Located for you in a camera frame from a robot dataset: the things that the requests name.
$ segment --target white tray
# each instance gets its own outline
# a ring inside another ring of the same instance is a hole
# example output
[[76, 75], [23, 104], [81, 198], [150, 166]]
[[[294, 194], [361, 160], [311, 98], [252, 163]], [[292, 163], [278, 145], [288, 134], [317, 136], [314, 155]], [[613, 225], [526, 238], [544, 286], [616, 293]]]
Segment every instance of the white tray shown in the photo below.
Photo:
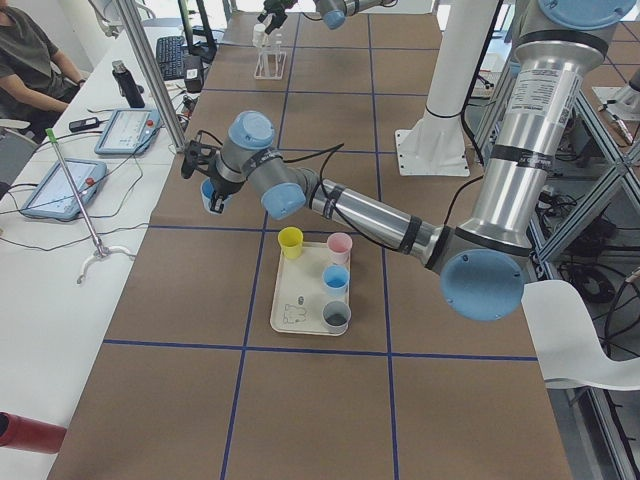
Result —
[[[347, 270], [350, 260], [343, 265]], [[326, 243], [304, 242], [302, 255], [295, 260], [280, 253], [270, 320], [276, 332], [334, 337], [344, 334], [330, 333], [322, 320], [322, 310], [327, 303], [334, 300], [349, 303], [349, 290], [340, 296], [326, 293], [322, 272], [330, 265]]]

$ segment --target black bottle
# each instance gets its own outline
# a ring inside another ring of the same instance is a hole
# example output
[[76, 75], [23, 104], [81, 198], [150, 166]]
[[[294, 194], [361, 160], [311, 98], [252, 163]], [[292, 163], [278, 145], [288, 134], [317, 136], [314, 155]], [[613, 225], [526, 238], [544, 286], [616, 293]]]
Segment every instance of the black bottle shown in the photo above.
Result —
[[129, 106], [131, 108], [143, 108], [144, 100], [142, 99], [140, 90], [138, 90], [138, 86], [136, 85], [131, 72], [127, 70], [127, 67], [124, 66], [122, 60], [116, 60], [112, 65], [113, 78], [118, 82], [118, 85], [120, 86], [120, 93], [122, 93], [122, 95], [127, 99]]

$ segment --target man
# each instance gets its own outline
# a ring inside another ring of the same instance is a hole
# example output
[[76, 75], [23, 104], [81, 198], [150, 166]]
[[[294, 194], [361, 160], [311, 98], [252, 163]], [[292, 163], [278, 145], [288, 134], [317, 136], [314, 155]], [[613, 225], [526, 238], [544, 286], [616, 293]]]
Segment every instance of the man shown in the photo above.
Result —
[[39, 142], [83, 83], [73, 62], [31, 17], [0, 0], [0, 105], [5, 115], [30, 122]]

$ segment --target blue cup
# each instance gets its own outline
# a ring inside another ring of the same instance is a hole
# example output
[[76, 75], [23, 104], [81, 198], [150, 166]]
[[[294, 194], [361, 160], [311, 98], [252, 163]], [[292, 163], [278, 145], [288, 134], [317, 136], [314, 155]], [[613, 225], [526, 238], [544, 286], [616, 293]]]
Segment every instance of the blue cup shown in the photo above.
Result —
[[322, 283], [329, 295], [334, 297], [344, 295], [349, 286], [349, 270], [341, 265], [331, 265], [324, 269]]

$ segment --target red cylinder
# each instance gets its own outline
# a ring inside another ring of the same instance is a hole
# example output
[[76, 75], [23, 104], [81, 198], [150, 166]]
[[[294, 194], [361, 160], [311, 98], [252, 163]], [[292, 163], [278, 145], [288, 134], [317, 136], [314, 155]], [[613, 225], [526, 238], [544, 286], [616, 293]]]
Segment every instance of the red cylinder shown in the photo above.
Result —
[[0, 447], [58, 453], [67, 429], [30, 418], [0, 413]]

